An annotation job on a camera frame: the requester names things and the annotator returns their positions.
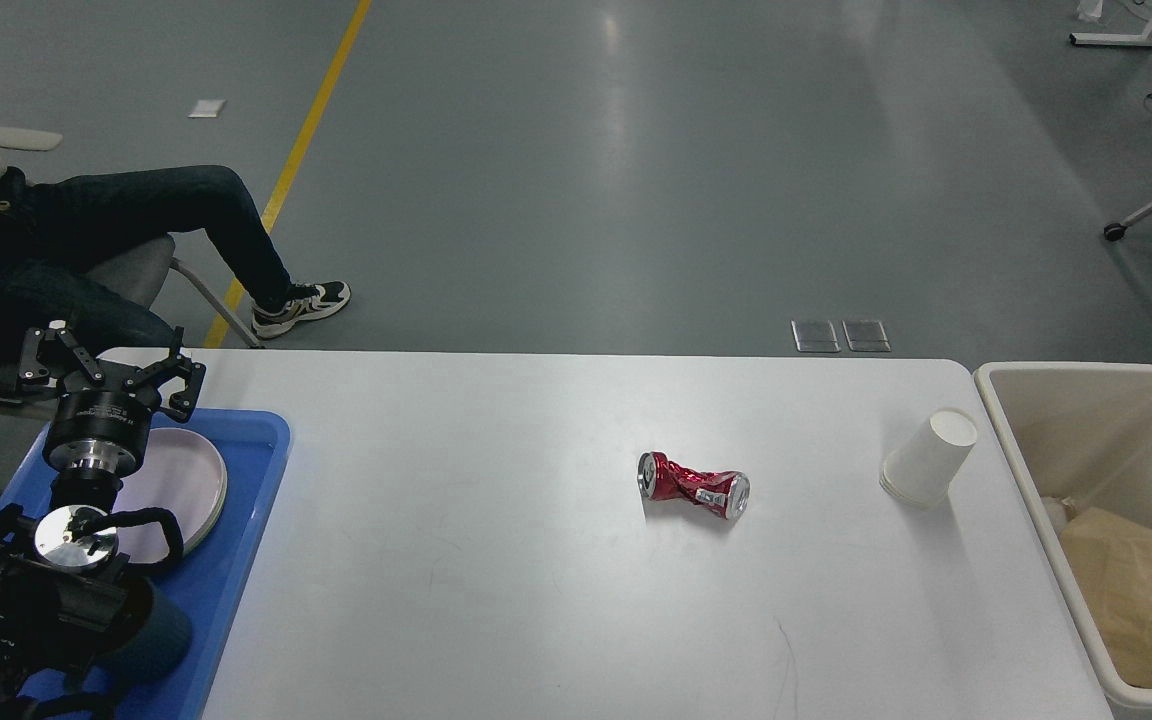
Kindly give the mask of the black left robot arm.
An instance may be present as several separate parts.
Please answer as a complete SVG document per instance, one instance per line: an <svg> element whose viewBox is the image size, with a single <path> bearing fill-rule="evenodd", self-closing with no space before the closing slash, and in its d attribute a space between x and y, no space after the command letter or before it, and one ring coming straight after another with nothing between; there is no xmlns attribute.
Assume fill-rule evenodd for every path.
<svg viewBox="0 0 1152 720"><path fill-rule="evenodd" d="M96 359L65 323L26 331L15 387L58 400L44 445L55 477L41 518L0 509L0 719L111 719L129 687L185 659L191 620L154 584L184 558L177 515L115 510L156 414L194 414L206 369L182 340L175 328L162 361L132 366Z"/></svg>

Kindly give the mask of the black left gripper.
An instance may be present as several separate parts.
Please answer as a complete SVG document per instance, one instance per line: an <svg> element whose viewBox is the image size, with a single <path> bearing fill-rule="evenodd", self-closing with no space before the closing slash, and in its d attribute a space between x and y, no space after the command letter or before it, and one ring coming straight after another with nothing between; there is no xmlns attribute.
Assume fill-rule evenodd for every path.
<svg viewBox="0 0 1152 720"><path fill-rule="evenodd" d="M15 389L63 395L44 442L46 464L56 471L99 469L120 478L137 473L145 464L152 414L183 424L198 407L207 366L184 353L184 332L173 331L164 359L134 366L122 391L109 391L108 373L68 323L26 329Z"/></svg>

